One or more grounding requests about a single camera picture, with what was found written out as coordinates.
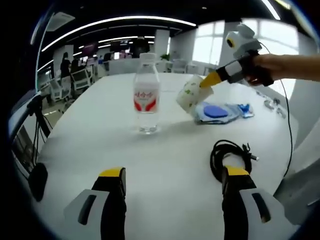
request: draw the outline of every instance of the human hand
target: human hand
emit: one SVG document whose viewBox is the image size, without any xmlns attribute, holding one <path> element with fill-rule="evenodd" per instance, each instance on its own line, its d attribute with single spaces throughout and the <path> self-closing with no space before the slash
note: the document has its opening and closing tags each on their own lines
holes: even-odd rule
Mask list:
<svg viewBox="0 0 320 240">
<path fill-rule="evenodd" d="M 288 70 L 285 65 L 286 58 L 286 55 L 264 54 L 256 56 L 253 59 L 253 63 L 256 66 L 267 69 L 273 80 L 279 80 L 286 78 L 286 75 L 288 75 Z M 263 84 L 260 79 L 256 79 L 254 76 L 247 76 L 246 80 L 252 86 Z"/>
</svg>

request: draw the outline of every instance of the ceiling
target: ceiling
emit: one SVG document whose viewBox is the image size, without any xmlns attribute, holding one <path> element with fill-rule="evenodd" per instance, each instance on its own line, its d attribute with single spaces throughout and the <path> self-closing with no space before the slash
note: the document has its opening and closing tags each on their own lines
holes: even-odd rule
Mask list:
<svg viewBox="0 0 320 240">
<path fill-rule="evenodd" d="M 269 1 L 280 15 L 282 22 L 295 25 L 300 32 L 304 32 L 291 11 L 286 10 L 273 0 Z M 191 22 L 197 26 L 218 20 L 225 20 L 226 22 L 239 21 L 241 18 L 274 20 L 261 0 L 185 0 L 180 3 L 172 0 L 157 2 L 135 1 L 132 3 L 106 0 L 78 0 L 68 3 L 61 1 L 55 7 L 56 13 L 63 12 L 75 17 L 75 19 L 56 31 L 46 32 L 42 48 L 62 35 L 84 25 L 124 16 L 167 17 Z M 104 39 L 126 36 L 154 36 L 156 29 L 159 28 L 169 30 L 170 36 L 174 37 L 177 34 L 196 27 L 177 22 L 152 19 L 126 19 L 101 23 L 79 30 L 49 47 L 40 54 L 39 66 L 43 66 L 52 59 L 54 50 L 67 44 L 74 45 L 74 52 L 76 53 L 79 50 L 79 46 Z"/>
</svg>

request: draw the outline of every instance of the bottle label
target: bottle label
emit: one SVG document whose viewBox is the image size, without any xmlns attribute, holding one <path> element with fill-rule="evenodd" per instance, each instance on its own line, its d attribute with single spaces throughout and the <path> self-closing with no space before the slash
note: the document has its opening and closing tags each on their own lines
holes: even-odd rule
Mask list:
<svg viewBox="0 0 320 240">
<path fill-rule="evenodd" d="M 134 108 L 138 112 L 156 112 L 158 110 L 158 89 L 134 89 Z"/>
</svg>

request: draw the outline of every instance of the table surface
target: table surface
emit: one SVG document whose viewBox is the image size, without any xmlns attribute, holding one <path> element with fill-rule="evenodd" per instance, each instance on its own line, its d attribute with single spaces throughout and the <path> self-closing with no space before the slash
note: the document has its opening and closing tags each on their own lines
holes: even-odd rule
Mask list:
<svg viewBox="0 0 320 240">
<path fill-rule="evenodd" d="M 39 216 L 61 233 L 64 208 L 100 172 L 126 168 L 125 235 L 128 240 L 222 240 L 222 186 L 211 173 L 215 142 L 249 143 L 258 162 L 251 177 L 273 194 L 290 156 L 288 119 L 263 105 L 253 88 L 221 83 L 212 103 L 250 103 L 255 116 L 226 125 L 195 125 L 176 103 L 189 74 L 160 73 L 159 126 L 152 135 L 138 134 L 133 108 L 134 74 L 106 76 L 86 90 L 57 122 L 40 153 L 48 179 Z M 298 122 L 291 116 L 293 145 Z M 225 162 L 242 166 L 236 156 Z"/>
</svg>

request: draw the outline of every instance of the water bottle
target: water bottle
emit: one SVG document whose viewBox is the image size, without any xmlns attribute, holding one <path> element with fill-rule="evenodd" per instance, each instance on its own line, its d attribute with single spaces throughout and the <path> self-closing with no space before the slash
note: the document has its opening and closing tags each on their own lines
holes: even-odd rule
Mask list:
<svg viewBox="0 0 320 240">
<path fill-rule="evenodd" d="M 158 128 L 160 81 L 155 64 L 155 53 L 141 53 L 140 67 L 133 82 L 133 103 L 138 129 L 145 134 L 154 133 Z"/>
</svg>

